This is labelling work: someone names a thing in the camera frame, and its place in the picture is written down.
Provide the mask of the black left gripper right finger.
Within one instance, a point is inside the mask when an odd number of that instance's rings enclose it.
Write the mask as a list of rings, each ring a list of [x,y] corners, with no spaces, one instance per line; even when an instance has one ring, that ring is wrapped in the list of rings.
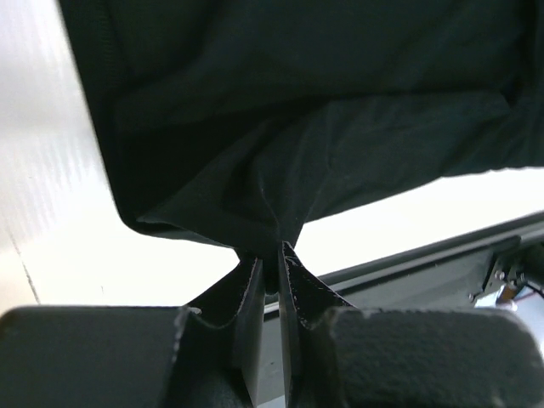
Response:
[[[540,407],[543,359],[504,309],[358,309],[278,250],[289,407]]]

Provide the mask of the black flower print t-shirt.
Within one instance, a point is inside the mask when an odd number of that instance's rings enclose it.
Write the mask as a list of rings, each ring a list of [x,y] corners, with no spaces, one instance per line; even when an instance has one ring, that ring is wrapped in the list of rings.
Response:
[[[63,1],[116,209],[273,270],[303,226],[543,164],[540,1]]]

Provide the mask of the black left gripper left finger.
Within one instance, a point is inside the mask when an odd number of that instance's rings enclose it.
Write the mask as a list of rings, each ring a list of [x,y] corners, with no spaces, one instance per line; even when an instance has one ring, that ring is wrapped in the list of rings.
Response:
[[[1,319],[4,407],[254,407],[257,259],[181,307],[34,306]]]

